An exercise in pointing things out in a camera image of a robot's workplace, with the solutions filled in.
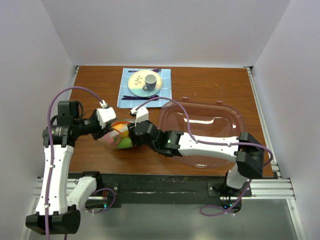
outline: cable clip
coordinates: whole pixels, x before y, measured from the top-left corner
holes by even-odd
[[[102,100],[102,101],[100,101],[99,103],[100,103],[100,106],[101,106],[103,109],[107,109],[108,106],[109,106],[108,103],[106,103],[105,100]]]

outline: gray floor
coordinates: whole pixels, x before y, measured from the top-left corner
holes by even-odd
[[[68,240],[296,240],[285,200],[244,200],[236,216],[206,217],[198,205],[125,204],[102,214],[81,214]],[[31,233],[31,240],[45,236]],[[52,235],[63,240],[63,235]]]

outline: plate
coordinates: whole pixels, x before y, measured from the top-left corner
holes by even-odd
[[[147,75],[154,75],[156,77],[156,85],[154,90],[143,90],[145,83],[145,78]],[[140,70],[132,74],[132,76],[128,80],[128,88],[131,93],[138,97],[151,97],[152,95],[156,95],[162,87],[162,79],[161,76],[151,70]]]

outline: purple utensil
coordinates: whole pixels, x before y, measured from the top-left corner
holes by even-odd
[[[129,70],[128,73],[136,73],[140,70]],[[155,73],[159,73],[161,72],[161,68],[155,68],[155,69],[152,69],[151,71],[155,72]]]
[[[149,99],[156,98],[156,97],[159,97],[159,96],[158,95],[153,95],[153,96],[126,96],[126,95],[123,95],[123,98],[121,98],[121,100],[149,100]]]

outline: colorful object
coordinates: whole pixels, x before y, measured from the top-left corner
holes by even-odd
[[[113,131],[108,132],[100,140],[114,149],[127,149],[132,147],[131,139],[129,138],[129,131],[127,125],[131,121],[119,121],[112,125]]]

